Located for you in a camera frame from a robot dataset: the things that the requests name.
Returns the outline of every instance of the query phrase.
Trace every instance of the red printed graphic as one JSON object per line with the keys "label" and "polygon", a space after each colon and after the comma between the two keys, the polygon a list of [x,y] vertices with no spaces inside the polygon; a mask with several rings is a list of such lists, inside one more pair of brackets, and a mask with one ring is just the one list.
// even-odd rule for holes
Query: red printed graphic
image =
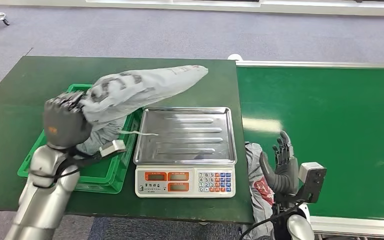
{"label": "red printed graphic", "polygon": [[275,193],[267,184],[264,176],[260,180],[254,182],[254,188],[257,189],[257,191],[261,194],[262,199],[268,202],[268,204],[273,205],[273,203],[275,203]]}

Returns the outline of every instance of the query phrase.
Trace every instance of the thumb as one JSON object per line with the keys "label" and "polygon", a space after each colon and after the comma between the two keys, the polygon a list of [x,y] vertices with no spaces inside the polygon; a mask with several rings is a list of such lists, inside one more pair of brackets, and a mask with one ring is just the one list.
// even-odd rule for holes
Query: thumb
{"label": "thumb", "polygon": [[262,174],[265,177],[265,180],[268,186],[274,191],[274,186],[276,183],[276,178],[278,177],[273,171],[272,167],[269,164],[269,157],[264,151],[261,152],[259,156],[259,165],[262,170]]}

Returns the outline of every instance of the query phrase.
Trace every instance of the digital weighing scale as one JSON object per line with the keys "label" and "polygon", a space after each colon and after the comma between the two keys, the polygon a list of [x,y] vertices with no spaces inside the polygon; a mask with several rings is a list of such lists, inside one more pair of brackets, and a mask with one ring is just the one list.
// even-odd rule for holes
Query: digital weighing scale
{"label": "digital weighing scale", "polygon": [[133,161],[140,198],[231,198],[236,146],[227,107],[143,111]]}

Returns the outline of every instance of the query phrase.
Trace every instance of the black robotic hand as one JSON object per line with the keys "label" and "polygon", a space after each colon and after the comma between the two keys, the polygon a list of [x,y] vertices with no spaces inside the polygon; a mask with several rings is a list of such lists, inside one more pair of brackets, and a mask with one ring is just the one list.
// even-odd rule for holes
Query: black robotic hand
{"label": "black robotic hand", "polygon": [[269,158],[261,152],[259,163],[268,186],[276,194],[296,194],[298,191],[298,161],[294,157],[291,139],[285,131],[280,132],[277,139],[279,148],[273,146],[276,169],[273,172]]}
{"label": "black robotic hand", "polygon": [[67,149],[86,141],[92,125],[86,120],[79,104],[81,91],[62,93],[45,102],[43,126],[47,145],[54,149]]}

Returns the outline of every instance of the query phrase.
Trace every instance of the stainless steel tray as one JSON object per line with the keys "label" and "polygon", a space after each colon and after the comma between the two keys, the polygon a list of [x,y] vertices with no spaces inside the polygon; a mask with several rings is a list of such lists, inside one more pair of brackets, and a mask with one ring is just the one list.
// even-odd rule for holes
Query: stainless steel tray
{"label": "stainless steel tray", "polygon": [[150,107],[143,111],[136,165],[234,165],[231,110],[227,107]]}

